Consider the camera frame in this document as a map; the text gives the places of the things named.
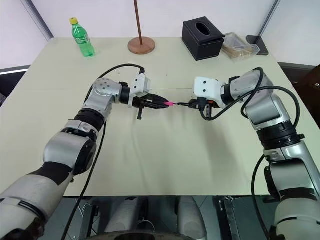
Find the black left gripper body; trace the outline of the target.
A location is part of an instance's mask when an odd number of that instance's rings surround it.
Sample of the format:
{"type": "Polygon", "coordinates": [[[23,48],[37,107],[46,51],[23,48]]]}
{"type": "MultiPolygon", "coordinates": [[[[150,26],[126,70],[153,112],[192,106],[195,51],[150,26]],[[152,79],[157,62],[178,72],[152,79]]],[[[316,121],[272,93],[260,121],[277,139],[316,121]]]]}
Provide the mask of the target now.
{"type": "Polygon", "coordinates": [[[147,94],[143,97],[134,97],[132,106],[135,108],[138,108],[138,115],[137,119],[142,120],[142,114],[143,114],[143,109],[144,108],[152,108],[153,107],[153,101],[152,101],[152,96],[151,94],[147,94]]]}

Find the black metal bracket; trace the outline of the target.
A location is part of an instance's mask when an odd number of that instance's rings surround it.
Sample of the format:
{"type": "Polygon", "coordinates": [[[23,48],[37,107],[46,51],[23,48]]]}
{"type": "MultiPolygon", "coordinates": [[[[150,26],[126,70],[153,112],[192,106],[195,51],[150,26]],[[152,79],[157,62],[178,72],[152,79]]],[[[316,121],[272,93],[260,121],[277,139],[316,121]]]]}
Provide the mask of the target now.
{"type": "Polygon", "coordinates": [[[216,205],[221,240],[241,240],[233,198],[230,196],[218,196],[216,205]]]}

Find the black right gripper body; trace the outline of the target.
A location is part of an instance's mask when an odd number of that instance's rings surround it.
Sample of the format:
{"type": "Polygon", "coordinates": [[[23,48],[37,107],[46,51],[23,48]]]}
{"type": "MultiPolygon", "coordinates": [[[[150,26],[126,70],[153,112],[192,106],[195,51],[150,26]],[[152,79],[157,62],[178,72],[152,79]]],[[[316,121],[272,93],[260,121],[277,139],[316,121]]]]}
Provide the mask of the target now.
{"type": "Polygon", "coordinates": [[[212,117],[212,109],[219,109],[220,107],[218,104],[213,101],[209,100],[204,97],[198,98],[198,110],[200,112],[200,115],[203,118],[211,118],[212,117]]]}

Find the clear plastic box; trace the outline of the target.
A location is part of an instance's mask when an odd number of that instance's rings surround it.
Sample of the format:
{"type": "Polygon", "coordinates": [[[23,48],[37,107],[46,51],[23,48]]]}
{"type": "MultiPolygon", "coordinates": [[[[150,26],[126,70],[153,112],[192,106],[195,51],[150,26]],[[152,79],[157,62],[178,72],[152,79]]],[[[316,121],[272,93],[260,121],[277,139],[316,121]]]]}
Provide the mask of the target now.
{"type": "Polygon", "coordinates": [[[232,60],[240,61],[260,52],[257,44],[249,44],[234,32],[226,33],[223,38],[222,51],[232,60]]]}

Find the black leather tissue box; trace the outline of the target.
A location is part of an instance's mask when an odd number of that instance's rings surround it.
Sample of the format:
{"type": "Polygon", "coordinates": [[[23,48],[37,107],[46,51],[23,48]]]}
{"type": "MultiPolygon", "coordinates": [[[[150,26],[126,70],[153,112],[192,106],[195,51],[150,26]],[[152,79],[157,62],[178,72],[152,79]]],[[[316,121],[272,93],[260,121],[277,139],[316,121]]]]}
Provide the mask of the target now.
{"type": "Polygon", "coordinates": [[[218,57],[224,38],[206,16],[183,22],[181,39],[196,61],[218,57]]]}

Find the dark furniture with white strip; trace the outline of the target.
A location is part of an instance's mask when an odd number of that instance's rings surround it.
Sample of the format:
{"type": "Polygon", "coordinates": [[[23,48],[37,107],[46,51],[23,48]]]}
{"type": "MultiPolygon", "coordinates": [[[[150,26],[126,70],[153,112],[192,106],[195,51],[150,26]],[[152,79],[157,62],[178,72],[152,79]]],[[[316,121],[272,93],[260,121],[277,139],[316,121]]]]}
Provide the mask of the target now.
{"type": "Polygon", "coordinates": [[[15,89],[30,65],[0,69],[0,107],[15,89]]]}

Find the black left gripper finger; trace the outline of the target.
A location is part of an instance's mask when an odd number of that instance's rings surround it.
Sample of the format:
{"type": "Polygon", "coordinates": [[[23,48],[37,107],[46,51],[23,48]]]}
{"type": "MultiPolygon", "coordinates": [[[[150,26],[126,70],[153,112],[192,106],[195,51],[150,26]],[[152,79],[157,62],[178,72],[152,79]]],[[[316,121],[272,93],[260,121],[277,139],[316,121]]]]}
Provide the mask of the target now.
{"type": "Polygon", "coordinates": [[[149,97],[150,97],[150,100],[155,104],[164,104],[164,103],[167,102],[166,98],[161,97],[161,96],[156,95],[156,94],[150,94],[149,97]]]}
{"type": "Polygon", "coordinates": [[[150,102],[150,101],[147,101],[146,102],[146,107],[150,108],[150,109],[166,109],[169,106],[166,105],[163,102],[150,102]]]}

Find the flat black base plate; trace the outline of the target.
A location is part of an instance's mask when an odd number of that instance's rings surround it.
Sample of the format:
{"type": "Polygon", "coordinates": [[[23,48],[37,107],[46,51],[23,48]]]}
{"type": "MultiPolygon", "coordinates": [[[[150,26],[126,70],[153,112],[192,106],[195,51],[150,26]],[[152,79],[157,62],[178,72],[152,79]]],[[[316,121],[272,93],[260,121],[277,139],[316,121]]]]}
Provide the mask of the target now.
{"type": "Polygon", "coordinates": [[[258,56],[268,56],[269,55],[269,51],[268,51],[261,36],[247,35],[246,41],[250,45],[257,45],[257,47],[259,48],[259,52],[257,53],[258,56]]]}

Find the grey metal frame post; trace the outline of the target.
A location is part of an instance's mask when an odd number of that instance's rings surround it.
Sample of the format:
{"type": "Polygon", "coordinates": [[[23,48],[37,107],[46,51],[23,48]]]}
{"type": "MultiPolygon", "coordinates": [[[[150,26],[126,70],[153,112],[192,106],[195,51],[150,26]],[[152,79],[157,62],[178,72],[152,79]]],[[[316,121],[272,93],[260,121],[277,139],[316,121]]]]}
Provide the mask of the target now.
{"type": "Polygon", "coordinates": [[[258,37],[261,37],[263,35],[263,33],[265,32],[265,30],[267,29],[267,26],[269,25],[269,22],[272,18],[272,16],[274,15],[276,9],[278,8],[278,5],[280,4],[281,0],[274,0],[263,24],[261,25],[261,28],[257,34],[258,37]]]}
{"type": "Polygon", "coordinates": [[[20,0],[23,7],[27,11],[28,15],[31,17],[32,21],[35,23],[36,27],[45,38],[47,42],[49,42],[52,38],[54,38],[53,33],[49,29],[48,25],[44,21],[43,17],[37,10],[32,0],[20,0]]]}

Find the wooden stand with round base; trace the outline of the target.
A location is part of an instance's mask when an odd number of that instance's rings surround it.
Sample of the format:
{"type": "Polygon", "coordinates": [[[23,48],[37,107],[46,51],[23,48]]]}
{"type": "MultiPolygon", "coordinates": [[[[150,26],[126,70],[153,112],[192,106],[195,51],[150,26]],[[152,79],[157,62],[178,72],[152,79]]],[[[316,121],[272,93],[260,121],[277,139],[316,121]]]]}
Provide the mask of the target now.
{"type": "Polygon", "coordinates": [[[127,44],[127,48],[133,54],[146,55],[151,53],[156,48],[156,43],[152,38],[142,36],[138,1],[133,0],[133,3],[138,30],[138,37],[131,39],[127,44]]]}

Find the dark brown cabinet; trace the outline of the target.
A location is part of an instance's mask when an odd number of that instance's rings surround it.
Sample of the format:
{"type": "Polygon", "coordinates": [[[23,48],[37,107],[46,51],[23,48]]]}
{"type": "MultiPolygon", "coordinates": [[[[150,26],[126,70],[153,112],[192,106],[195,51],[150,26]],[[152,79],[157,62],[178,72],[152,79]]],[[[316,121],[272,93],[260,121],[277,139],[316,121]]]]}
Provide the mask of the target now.
{"type": "Polygon", "coordinates": [[[320,65],[278,64],[302,101],[309,106],[320,106],[320,65]]]}

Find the silver rounded robot leg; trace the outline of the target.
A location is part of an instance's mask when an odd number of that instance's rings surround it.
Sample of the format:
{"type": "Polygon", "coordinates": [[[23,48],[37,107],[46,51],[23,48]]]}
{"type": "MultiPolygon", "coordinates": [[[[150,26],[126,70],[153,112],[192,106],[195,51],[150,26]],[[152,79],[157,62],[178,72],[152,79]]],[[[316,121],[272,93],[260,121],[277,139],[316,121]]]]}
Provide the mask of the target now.
{"type": "Polygon", "coordinates": [[[146,196],[129,196],[117,207],[111,216],[104,233],[133,231],[138,221],[148,215],[149,201],[146,196]]]}
{"type": "Polygon", "coordinates": [[[180,196],[177,205],[177,232],[193,240],[208,240],[206,225],[193,196],[180,196]]]}

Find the green plastic bottle yellow cap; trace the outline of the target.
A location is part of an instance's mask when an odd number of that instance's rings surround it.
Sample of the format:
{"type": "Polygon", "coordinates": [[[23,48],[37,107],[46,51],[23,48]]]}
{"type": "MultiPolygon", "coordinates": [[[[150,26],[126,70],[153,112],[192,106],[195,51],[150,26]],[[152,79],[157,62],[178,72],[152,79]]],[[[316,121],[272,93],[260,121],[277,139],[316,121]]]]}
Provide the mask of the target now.
{"type": "Polygon", "coordinates": [[[79,24],[76,17],[69,19],[71,34],[84,57],[93,57],[96,54],[87,31],[79,24]]]}

